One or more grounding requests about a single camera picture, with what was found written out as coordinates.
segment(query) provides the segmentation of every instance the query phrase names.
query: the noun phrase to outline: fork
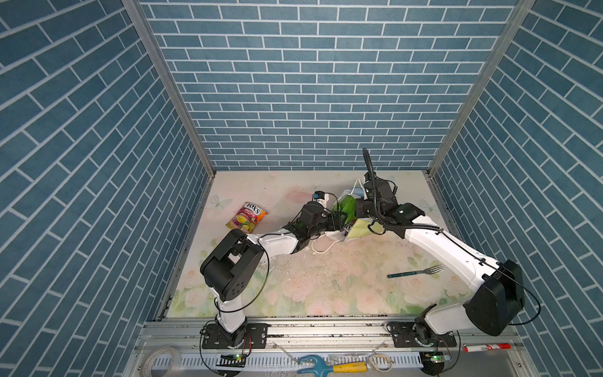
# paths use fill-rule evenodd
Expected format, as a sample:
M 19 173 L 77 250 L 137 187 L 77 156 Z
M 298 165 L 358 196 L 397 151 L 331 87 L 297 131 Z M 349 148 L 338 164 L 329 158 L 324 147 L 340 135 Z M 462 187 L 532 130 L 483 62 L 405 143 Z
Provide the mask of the fork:
M 444 267 L 441 264 L 438 264 L 437 266 L 425 268 L 424 270 L 400 272 L 397 274 L 389 274 L 387 277 L 389 279 L 391 279 L 392 277 L 410 276 L 410 275 L 417 275 L 417 274 L 433 275 L 433 274 L 437 274 L 438 272 L 442 272 L 442 270 L 444 270 Z

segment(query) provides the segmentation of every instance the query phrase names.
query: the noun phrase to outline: yellow handle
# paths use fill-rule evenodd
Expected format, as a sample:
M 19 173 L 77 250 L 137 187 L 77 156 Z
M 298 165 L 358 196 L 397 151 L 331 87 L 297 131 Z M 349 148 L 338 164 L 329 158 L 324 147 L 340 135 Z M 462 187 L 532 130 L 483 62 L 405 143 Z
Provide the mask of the yellow handle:
M 334 373 L 356 373 L 356 372 L 366 372 L 366 371 L 367 371 L 367 363 L 365 363 L 364 361 L 333 366 Z

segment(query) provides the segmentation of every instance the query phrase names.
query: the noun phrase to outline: red marker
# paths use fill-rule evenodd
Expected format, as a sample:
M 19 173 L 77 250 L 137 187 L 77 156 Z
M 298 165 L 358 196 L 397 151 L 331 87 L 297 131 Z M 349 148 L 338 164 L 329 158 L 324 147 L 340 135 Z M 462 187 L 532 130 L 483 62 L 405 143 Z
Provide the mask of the red marker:
M 509 343 L 499 343 L 499 344 L 480 344 L 479 346 L 466 346 L 465 352 L 492 351 L 495 349 L 511 349 L 511 345 Z

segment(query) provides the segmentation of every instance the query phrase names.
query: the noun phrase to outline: butterfly pattern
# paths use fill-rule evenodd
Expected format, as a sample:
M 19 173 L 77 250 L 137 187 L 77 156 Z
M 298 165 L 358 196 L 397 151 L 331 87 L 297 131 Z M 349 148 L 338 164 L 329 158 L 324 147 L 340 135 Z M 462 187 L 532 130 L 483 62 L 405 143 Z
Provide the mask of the butterfly pattern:
M 226 199 L 220 201 L 220 197 L 217 195 L 212 196 L 209 200 L 209 206 L 211 208 L 215 208 L 218 212 L 222 212 L 226 206 L 228 206 L 232 202 L 232 199 Z
M 441 217 L 440 210 L 436 204 L 429 205 L 429 203 L 425 199 L 421 199 L 418 201 L 418 207 L 425 211 L 426 214 L 432 213 Z

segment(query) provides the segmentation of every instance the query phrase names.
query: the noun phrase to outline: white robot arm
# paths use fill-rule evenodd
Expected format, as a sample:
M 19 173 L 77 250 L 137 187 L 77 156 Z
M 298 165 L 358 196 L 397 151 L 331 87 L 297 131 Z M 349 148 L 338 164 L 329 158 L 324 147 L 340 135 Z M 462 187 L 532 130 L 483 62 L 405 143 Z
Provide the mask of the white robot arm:
M 432 343 L 449 331 L 477 327 L 488 335 L 499 335 L 523 308 L 522 273 L 511 261 L 503 264 L 471 248 L 445 232 L 416 206 L 398 204 L 390 184 L 376 177 L 368 151 L 369 172 L 365 190 L 368 200 L 356 201 L 356 217 L 372 217 L 384 229 L 422 247 L 463 280 L 474 293 L 465 303 L 432 305 L 415 320 L 417 339 Z M 228 343 L 241 341 L 246 318 L 241 291 L 263 254 L 268 258 L 295 253 L 311 237 L 343 228 L 342 213 L 325 211 L 327 194 L 317 191 L 300 216 L 280 230 L 264 235 L 246 235 L 232 230 L 201 265 L 201 273 L 216 297 L 217 322 Z

